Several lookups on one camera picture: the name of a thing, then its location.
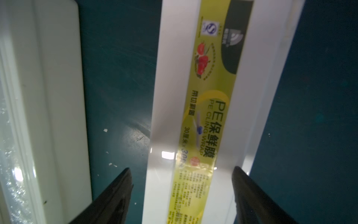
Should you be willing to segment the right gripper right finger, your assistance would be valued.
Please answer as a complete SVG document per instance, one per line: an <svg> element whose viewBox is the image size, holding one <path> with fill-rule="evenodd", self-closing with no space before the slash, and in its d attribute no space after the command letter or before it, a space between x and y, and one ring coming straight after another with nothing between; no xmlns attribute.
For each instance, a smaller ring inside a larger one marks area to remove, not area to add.
<svg viewBox="0 0 358 224"><path fill-rule="evenodd" d="M296 224L240 167L232 173L239 224Z"/></svg>

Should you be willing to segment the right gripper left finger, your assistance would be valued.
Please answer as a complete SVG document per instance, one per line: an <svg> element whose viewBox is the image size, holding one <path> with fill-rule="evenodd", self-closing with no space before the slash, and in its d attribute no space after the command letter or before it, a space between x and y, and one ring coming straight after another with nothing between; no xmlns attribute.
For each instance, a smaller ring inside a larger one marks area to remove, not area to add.
<svg viewBox="0 0 358 224"><path fill-rule="evenodd" d="M72 224L124 224L133 189L132 175L125 168Z"/></svg>

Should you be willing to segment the white wrap dispenser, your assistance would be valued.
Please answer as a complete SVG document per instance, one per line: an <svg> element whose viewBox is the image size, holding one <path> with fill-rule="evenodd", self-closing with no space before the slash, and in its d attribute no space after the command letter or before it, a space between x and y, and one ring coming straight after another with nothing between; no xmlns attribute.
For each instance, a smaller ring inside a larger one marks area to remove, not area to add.
<svg viewBox="0 0 358 224"><path fill-rule="evenodd" d="M78 5L1 1L1 223L68 224L91 201Z"/></svg>

